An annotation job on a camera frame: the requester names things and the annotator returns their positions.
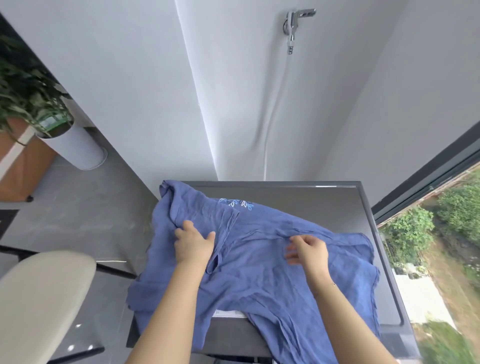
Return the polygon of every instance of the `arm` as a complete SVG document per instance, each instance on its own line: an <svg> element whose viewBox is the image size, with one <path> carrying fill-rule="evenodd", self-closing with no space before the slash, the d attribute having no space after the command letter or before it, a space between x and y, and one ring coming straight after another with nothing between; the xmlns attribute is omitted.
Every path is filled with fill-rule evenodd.
<svg viewBox="0 0 480 364"><path fill-rule="evenodd" d="M302 264L339 364L396 364L330 278L326 244L310 235L290 238L289 264Z"/></svg>
<svg viewBox="0 0 480 364"><path fill-rule="evenodd" d="M191 221L175 230L177 266L167 290L125 364L188 364L198 287L212 255L215 233L204 239Z"/></svg>

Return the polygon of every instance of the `white hose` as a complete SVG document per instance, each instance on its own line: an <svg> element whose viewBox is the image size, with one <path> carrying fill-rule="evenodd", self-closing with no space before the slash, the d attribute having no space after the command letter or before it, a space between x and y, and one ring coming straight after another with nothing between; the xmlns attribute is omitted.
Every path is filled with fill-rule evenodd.
<svg viewBox="0 0 480 364"><path fill-rule="evenodd" d="M270 114L270 118L268 119L267 132L265 134L264 181L267 180L267 146L268 146L268 139L270 137L270 131L272 130L272 124L273 124L273 120L275 119L275 116L276 116L278 105L280 103L280 100L282 99L283 91L285 90L285 83L287 82L287 75L288 75L289 68L290 68L290 56L287 55L287 60L285 61L285 68L283 70L282 81L280 82L280 87L278 88L278 92L276 94L275 104L273 105L272 113Z"/></svg>

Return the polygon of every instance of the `dark gray countertop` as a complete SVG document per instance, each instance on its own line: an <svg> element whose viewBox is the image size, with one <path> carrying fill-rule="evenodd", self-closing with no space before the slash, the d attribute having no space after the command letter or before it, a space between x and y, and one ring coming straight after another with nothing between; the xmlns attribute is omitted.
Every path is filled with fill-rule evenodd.
<svg viewBox="0 0 480 364"><path fill-rule="evenodd" d="M187 182L208 197L252 201L315 222L333 232L364 233L375 247L381 277L375 290L381 340L396 358L417 358L418 348L370 206L360 182ZM212 318L202 353L271 356L247 319Z"/></svg>

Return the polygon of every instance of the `potted plant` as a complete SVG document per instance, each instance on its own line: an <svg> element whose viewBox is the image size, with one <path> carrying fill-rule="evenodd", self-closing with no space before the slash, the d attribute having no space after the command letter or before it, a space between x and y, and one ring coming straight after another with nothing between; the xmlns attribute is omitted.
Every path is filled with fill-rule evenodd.
<svg viewBox="0 0 480 364"><path fill-rule="evenodd" d="M22 118L49 147L81 170L100 166L107 151L75 123L58 83L21 41L0 36L0 131L12 135L9 118Z"/></svg>

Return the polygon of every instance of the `white cylindrical planter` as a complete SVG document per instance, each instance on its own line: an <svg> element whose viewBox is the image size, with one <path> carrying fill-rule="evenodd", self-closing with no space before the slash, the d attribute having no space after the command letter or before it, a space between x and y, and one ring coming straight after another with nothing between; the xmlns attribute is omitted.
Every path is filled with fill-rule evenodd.
<svg viewBox="0 0 480 364"><path fill-rule="evenodd" d="M74 122L64 134L54 138L37 136L80 170L92 170L107 159L107 150L101 148L84 128Z"/></svg>

